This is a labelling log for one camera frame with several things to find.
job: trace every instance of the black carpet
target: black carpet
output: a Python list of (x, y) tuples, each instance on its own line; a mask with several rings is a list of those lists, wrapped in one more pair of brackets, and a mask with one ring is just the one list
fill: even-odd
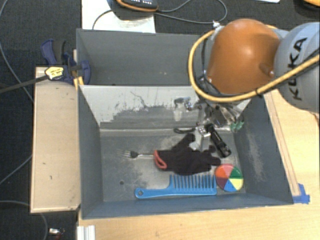
[[(177, 7), (186, 0), (157, 0), (161, 10)], [(228, 15), (222, 24), (239, 18), (252, 18), (280, 29), (290, 30), (300, 24), (319, 21), (319, 11), (301, 7), (295, 0), (278, 4), (255, 0), (222, 0)], [(215, 0), (194, 0), (170, 15), (198, 21), (220, 19), (223, 7)], [(40, 52), (43, 41), (65, 39), (69, 52), (76, 47), (76, 28), (81, 27), (81, 0), (9, 0), (0, 19), (0, 42), (7, 59), (21, 81), (34, 77), (35, 66), (45, 61)], [(201, 34), (209, 25), (190, 24), (155, 17), (159, 33)], [(16, 84), (0, 56), (0, 83)], [(32, 152), (33, 106), (22, 89), (0, 94), (0, 181), (25, 161)], [(0, 185), (0, 200), (30, 201), (31, 164), (24, 166)], [(45, 214), (49, 228), (63, 227), (64, 239), (75, 238), (76, 213)], [(28, 214), (21, 205), (0, 203), (0, 239), (42, 239), (44, 224), (40, 216)]]

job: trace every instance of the black glove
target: black glove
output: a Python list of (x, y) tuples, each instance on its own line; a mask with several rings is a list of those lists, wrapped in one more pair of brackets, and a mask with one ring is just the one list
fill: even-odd
[(204, 152), (193, 151), (189, 144), (195, 140), (191, 133), (187, 134), (171, 150), (155, 150), (155, 164), (165, 171), (173, 171), (179, 175), (193, 175), (210, 171), (211, 166), (219, 166), (221, 160), (211, 156), (216, 149), (210, 146)]

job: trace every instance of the bin floor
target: bin floor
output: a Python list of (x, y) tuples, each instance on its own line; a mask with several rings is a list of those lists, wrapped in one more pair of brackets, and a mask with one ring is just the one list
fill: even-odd
[[(232, 151), (229, 157), (221, 159), (221, 163), (232, 164), (241, 169), (233, 133), (222, 131), (219, 134)], [(166, 188), (169, 185), (169, 175), (173, 172), (159, 169), (153, 156), (128, 158), (126, 155), (130, 151), (152, 154), (154, 150), (169, 150), (183, 137), (183, 134), (174, 133), (172, 129), (101, 129), (103, 200), (135, 200), (136, 188)], [(217, 192), (218, 195), (232, 195), (219, 187)], [(245, 193), (244, 187), (238, 192)]]

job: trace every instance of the green part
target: green part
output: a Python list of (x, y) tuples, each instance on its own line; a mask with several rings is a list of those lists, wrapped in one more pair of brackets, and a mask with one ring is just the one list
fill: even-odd
[(237, 129), (237, 130), (240, 130), (240, 129), (242, 128), (242, 126), (244, 126), (244, 124), (245, 124), (244, 121), (238, 122), (237, 125), (236, 125), (236, 129)]
[(233, 122), (232, 124), (230, 124), (230, 130), (232, 132), (234, 132), (236, 128), (237, 128), (237, 124), (236, 123)]
[(234, 167), (229, 178), (230, 179), (243, 179), (244, 177), (242, 176), (241, 171), (237, 167)]

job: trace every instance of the blue comb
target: blue comb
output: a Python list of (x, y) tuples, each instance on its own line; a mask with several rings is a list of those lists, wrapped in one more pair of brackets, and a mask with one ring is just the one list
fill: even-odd
[(136, 188), (138, 199), (172, 196), (214, 196), (217, 194), (216, 177), (211, 175), (170, 175), (169, 186), (162, 189)]

